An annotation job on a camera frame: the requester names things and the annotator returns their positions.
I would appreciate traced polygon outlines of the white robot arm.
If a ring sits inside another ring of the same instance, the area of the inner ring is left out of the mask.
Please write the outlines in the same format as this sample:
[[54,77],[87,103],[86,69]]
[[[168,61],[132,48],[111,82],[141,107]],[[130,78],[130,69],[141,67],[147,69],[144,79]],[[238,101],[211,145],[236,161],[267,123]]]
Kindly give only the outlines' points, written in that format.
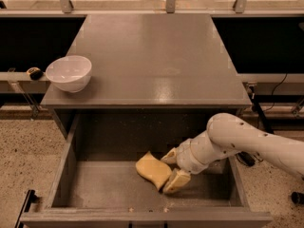
[[209,119],[205,131],[161,158],[177,166],[163,192],[180,191],[193,175],[207,169],[210,163],[240,152],[258,154],[275,167],[304,178],[304,142],[266,133],[235,115],[219,113]]

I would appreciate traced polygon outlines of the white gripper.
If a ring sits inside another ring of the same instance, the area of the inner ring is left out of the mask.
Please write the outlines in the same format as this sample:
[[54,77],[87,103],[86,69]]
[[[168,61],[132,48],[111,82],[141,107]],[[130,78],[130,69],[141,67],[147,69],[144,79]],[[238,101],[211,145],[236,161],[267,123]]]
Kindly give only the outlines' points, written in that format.
[[203,162],[202,150],[203,146],[201,144],[193,140],[186,140],[178,148],[173,147],[161,158],[162,162],[166,164],[177,163],[180,168],[173,170],[162,189],[164,194],[173,194],[180,191],[191,180],[190,174],[197,175],[208,167],[208,164]]

